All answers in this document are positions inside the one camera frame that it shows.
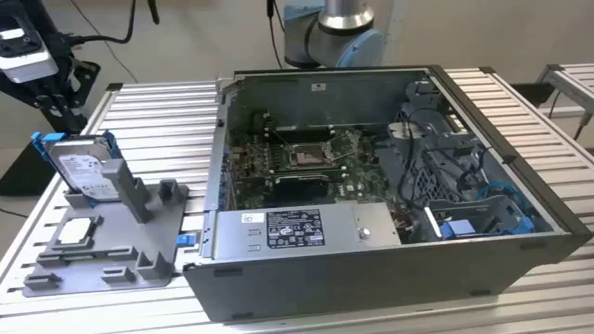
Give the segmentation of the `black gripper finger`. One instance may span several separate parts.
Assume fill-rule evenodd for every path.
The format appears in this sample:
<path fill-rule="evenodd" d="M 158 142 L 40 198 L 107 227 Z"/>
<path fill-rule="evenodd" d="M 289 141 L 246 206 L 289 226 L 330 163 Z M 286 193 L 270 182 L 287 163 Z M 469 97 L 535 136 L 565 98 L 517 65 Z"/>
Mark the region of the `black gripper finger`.
<path fill-rule="evenodd" d="M 70 106 L 86 105 L 99 73 L 99 64 L 90 61 L 72 61 L 66 82 L 67 100 Z"/>

